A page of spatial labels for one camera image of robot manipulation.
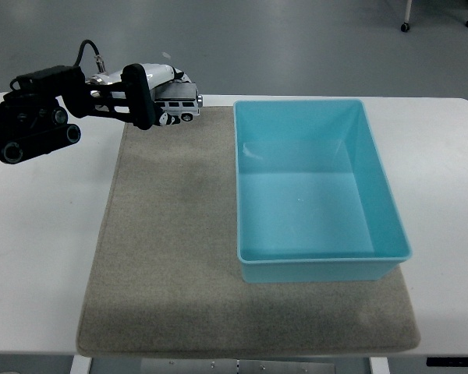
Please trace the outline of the white and black hand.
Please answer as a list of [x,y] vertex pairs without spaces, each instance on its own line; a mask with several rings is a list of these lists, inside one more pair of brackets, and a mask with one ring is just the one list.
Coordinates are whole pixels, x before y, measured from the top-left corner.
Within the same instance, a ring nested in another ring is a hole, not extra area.
[[142,66],[151,95],[151,118],[139,124],[140,129],[190,122],[200,114],[202,96],[184,71],[162,64],[147,63]]

